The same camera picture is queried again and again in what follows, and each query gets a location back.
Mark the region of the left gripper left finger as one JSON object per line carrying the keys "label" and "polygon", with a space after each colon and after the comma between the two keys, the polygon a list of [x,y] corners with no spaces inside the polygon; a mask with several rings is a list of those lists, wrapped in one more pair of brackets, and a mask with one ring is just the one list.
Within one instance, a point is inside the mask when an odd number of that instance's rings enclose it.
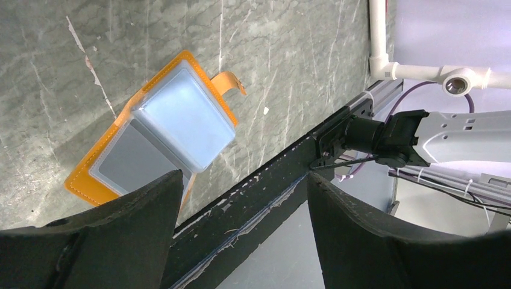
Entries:
{"label": "left gripper left finger", "polygon": [[1,231],[2,288],[158,288],[183,174],[42,227]]}

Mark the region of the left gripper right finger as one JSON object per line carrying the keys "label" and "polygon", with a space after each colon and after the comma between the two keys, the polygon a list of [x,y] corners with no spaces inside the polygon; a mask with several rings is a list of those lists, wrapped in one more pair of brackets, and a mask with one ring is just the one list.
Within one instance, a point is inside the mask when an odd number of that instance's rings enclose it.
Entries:
{"label": "left gripper right finger", "polygon": [[509,288],[510,231],[462,237],[427,229],[307,177],[326,288]]}

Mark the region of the grey credit card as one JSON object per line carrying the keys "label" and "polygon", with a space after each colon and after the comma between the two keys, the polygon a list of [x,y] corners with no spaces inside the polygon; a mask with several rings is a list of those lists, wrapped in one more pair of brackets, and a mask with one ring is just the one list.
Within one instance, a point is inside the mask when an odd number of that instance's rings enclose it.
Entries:
{"label": "grey credit card", "polygon": [[131,119],[108,142],[89,174],[122,196],[173,170],[182,171],[188,188],[194,174],[143,123]]}

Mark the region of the orange leather card holder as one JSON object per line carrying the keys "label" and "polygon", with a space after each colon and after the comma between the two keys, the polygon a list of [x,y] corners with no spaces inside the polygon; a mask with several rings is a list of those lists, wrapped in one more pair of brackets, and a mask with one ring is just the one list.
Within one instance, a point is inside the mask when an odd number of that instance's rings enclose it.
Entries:
{"label": "orange leather card holder", "polygon": [[191,52],[180,52],[130,98],[66,178],[65,188],[94,206],[121,197],[93,178],[89,169],[121,127],[136,119],[194,174],[181,196],[185,204],[196,176],[235,138],[238,121],[223,98],[232,89],[244,91],[235,74],[223,71],[210,78]]}

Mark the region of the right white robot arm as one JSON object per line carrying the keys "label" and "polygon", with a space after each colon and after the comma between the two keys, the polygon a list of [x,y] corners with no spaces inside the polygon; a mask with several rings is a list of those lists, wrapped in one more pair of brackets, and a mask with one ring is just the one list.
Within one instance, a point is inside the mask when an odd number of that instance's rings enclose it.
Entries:
{"label": "right white robot arm", "polygon": [[351,116],[333,132],[341,149],[367,156],[335,164],[320,158],[311,163],[312,170],[370,161],[394,169],[453,161],[510,162],[509,111],[468,114],[403,111],[385,122]]}

